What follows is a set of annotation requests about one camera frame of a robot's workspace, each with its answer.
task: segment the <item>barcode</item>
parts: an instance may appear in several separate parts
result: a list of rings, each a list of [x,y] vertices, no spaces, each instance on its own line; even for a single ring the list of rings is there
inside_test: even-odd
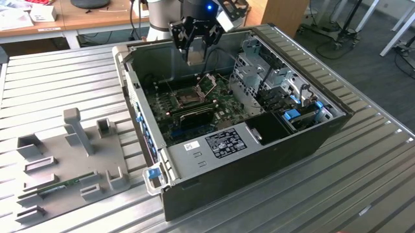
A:
[[[38,32],[55,31],[55,30],[59,30],[59,28],[41,28],[41,29],[37,29]]]

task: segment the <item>motherboard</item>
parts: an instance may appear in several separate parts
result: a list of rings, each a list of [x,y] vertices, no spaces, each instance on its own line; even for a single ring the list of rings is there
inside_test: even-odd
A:
[[[229,76],[205,74],[182,87],[153,83],[146,100],[168,146],[221,130],[249,117],[229,88]]]

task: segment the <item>green pcb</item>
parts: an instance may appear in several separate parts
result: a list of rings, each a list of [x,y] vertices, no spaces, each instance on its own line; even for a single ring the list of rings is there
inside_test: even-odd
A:
[[[190,93],[194,91],[194,87],[192,86],[172,92],[157,93],[146,96],[146,100],[168,146],[181,143],[216,130],[224,129],[249,117],[244,111],[242,104],[240,104],[229,92],[226,79],[216,77],[216,85],[217,86],[208,93],[212,88],[212,82],[205,79],[200,83],[202,93],[208,93],[202,103],[190,102]],[[180,106],[177,101],[177,99],[180,99],[180,95],[188,96],[188,106]],[[200,125],[193,129],[185,130],[184,132],[177,130],[178,119],[173,118],[168,112],[173,113],[181,111],[180,115],[182,115],[184,113],[196,112],[202,108],[213,108],[214,116],[212,122],[209,124]]]

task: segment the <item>label sticker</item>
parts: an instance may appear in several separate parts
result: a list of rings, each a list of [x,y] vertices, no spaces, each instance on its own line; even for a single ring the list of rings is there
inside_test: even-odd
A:
[[[218,159],[246,148],[233,128],[206,137],[205,140],[214,157]]]
[[[38,32],[55,31],[55,30],[59,30],[59,28],[39,28],[39,29],[37,29]]]
[[[193,141],[193,142],[186,143],[186,144],[184,145],[184,149],[185,149],[185,151],[189,151],[189,150],[192,150],[192,149],[194,149],[194,148],[197,148],[197,147],[200,147],[200,145],[198,145],[198,142],[197,142],[197,141]]]

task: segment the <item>warning label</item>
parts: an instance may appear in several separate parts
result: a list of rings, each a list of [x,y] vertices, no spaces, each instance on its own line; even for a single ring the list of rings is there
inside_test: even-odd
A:
[[[205,138],[216,158],[222,158],[246,148],[236,130],[232,128]]]

